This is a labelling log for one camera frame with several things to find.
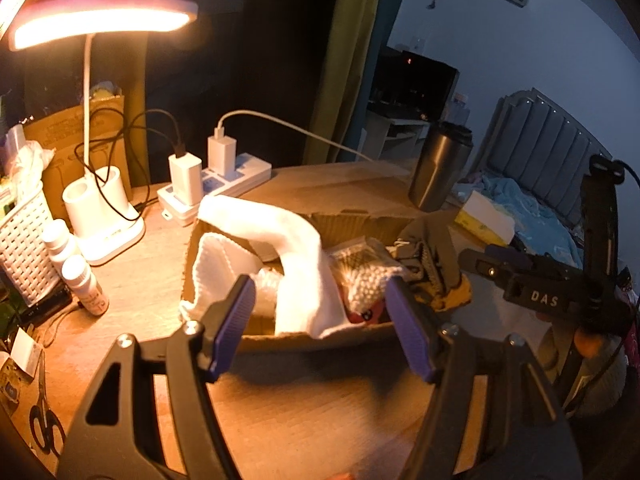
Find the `power strip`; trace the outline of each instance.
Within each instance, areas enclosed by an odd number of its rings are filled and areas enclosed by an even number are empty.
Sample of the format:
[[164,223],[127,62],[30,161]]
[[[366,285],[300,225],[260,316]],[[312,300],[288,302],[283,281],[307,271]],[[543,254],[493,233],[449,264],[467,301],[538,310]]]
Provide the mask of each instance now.
[[[202,170],[202,189],[205,196],[239,196],[270,178],[271,164],[249,153],[242,153],[236,156],[236,168],[231,175],[219,175],[211,168]],[[166,220],[177,221],[181,226],[191,224],[200,207],[200,204],[189,206],[182,202],[175,195],[172,184],[158,190],[158,200],[164,207],[162,216]]]

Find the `metal bolt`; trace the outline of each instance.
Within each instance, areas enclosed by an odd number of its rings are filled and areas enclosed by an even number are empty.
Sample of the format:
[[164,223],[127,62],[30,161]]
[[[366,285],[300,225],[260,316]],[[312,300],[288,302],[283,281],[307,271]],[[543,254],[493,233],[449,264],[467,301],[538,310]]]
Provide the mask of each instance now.
[[460,327],[456,324],[446,322],[442,324],[440,333],[445,337],[455,337],[460,332]]
[[527,342],[524,341],[524,338],[520,334],[509,334],[509,344],[511,346],[524,346],[526,343]]
[[190,319],[184,324],[183,330],[186,335],[194,335],[200,330],[200,323],[195,319]]
[[133,336],[131,334],[122,334],[118,336],[118,345],[120,348],[129,348],[133,345]]

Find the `desk lamp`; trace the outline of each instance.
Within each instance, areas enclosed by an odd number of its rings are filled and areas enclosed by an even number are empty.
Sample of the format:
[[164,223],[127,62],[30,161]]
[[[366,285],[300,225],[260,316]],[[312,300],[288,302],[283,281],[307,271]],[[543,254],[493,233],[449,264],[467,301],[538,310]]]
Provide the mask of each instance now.
[[125,195],[120,170],[103,166],[94,176],[87,169],[92,40],[99,32],[176,30],[195,20],[197,13],[198,6],[185,0],[48,0],[21,9],[9,28],[11,50],[86,35],[82,88],[85,174],[65,188],[62,198],[82,255],[92,265],[106,263],[131,247],[145,230],[142,218],[133,220],[138,215]]

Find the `white basket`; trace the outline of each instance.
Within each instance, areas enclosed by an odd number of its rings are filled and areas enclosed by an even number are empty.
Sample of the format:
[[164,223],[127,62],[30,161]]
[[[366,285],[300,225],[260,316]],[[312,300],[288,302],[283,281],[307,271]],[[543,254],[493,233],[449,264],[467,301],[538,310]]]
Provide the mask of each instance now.
[[39,182],[36,191],[0,221],[0,264],[29,306],[60,280],[41,238],[52,220]]

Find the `bed headboard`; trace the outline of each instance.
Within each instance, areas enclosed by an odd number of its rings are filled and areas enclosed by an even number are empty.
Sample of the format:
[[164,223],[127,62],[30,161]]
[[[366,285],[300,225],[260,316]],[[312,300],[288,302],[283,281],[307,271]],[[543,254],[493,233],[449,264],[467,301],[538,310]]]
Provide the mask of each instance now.
[[500,99],[471,171],[512,178],[574,227],[580,183],[594,153],[611,159],[584,126],[532,88]]

